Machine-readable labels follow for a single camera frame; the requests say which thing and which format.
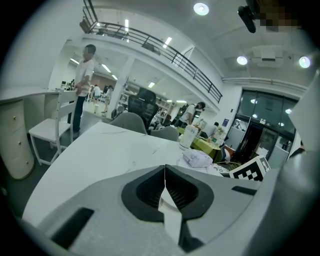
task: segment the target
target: white bottle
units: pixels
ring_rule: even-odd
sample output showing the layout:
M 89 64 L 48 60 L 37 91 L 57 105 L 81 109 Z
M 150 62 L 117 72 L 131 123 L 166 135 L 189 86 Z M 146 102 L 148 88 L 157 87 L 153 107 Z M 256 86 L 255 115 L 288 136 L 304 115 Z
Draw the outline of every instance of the white bottle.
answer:
M 198 133 L 198 129 L 196 127 L 194 127 L 193 125 L 188 125 L 185 128 L 182 139 L 180 140 L 179 148 L 182 150 L 187 150 L 188 148 L 190 148 L 197 133 Z

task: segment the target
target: person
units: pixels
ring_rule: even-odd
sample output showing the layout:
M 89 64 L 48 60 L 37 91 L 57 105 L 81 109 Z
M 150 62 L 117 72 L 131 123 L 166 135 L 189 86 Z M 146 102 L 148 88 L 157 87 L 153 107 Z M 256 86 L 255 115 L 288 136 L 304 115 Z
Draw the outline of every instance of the person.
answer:
M 218 126 L 219 126 L 219 123 L 218 123 L 218 122 L 215 122 L 215 123 L 214 123 L 214 126 L 213 126 L 212 135 L 210 136 L 210 139 L 211 139 L 211 140 L 214 138 L 215 133 L 218 131 Z
M 76 90 L 77 101 L 73 117 L 73 138 L 80 135 L 81 115 L 84 107 L 86 96 L 90 88 L 90 81 L 94 72 L 95 63 L 92 60 L 96 52 L 96 47 L 93 44 L 88 44 L 83 49 L 83 60 L 78 64 L 75 71 L 74 89 Z M 68 116 L 68 123 L 71 123 L 71 114 Z
M 294 151 L 289 158 L 293 158 L 294 156 L 302 154 L 305 151 L 306 151 L 305 146 L 304 146 L 303 142 L 301 141 L 300 147 L 296 151 Z
M 205 107 L 206 104 L 204 102 L 199 102 L 196 106 L 195 104 L 190 104 L 176 123 L 176 126 L 182 127 L 184 124 L 191 125 L 195 111 L 203 110 Z
M 105 108 L 104 108 L 104 111 L 102 113 L 106 113 L 108 111 L 108 105 L 110 103 L 113 91 L 114 91 L 114 88 L 112 87 L 112 85 L 109 85 L 108 91 L 106 92 L 106 95 L 105 95 L 105 98 L 104 98 Z
M 95 85 L 93 88 L 93 93 L 94 93 L 94 102 L 96 103 L 98 101 L 98 99 L 101 96 L 101 91 L 98 85 Z

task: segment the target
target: white desk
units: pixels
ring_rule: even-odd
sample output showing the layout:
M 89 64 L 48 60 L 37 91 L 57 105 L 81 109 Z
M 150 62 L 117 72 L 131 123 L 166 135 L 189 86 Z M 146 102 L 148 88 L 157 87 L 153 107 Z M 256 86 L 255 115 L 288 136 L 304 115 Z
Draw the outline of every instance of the white desk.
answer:
M 52 117 L 58 94 L 56 90 L 36 86 L 0 90 L 0 154 L 14 179 L 24 179 L 32 171 L 35 160 L 27 131 Z
M 56 207 L 100 180 L 165 164 L 192 169 L 182 152 L 178 142 L 99 122 L 50 166 L 30 196 L 22 218 L 37 227 Z M 220 176 L 211 166 L 193 169 Z

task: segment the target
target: ceiling pipe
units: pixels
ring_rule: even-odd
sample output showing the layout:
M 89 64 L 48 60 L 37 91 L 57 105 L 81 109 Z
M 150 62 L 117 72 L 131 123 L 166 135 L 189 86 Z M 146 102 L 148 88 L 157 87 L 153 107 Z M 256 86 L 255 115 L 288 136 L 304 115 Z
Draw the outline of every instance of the ceiling pipe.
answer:
M 259 77 L 235 77 L 235 78 L 223 78 L 223 82 L 233 83 L 233 84 L 244 84 L 244 83 L 260 83 L 260 84 L 271 84 L 278 85 L 288 88 L 294 88 L 301 92 L 305 92 L 307 90 L 306 86 L 302 86 L 300 84 L 276 80 L 276 79 L 268 79 L 268 78 L 259 78 Z

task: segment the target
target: round ceiling light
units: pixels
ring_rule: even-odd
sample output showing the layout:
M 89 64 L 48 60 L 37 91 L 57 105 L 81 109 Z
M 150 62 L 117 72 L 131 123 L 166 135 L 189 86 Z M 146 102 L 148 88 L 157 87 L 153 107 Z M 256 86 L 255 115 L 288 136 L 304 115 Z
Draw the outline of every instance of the round ceiling light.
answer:
M 299 60 L 299 64 L 301 66 L 301 68 L 309 68 L 310 67 L 310 59 L 306 56 L 302 56 Z
M 243 56 L 239 56 L 236 61 L 240 64 L 240 65 L 246 65 L 248 63 L 248 60 L 246 57 Z
M 209 7 L 202 2 L 196 3 L 193 6 L 193 9 L 196 14 L 201 15 L 201 16 L 207 15 L 209 13 Z

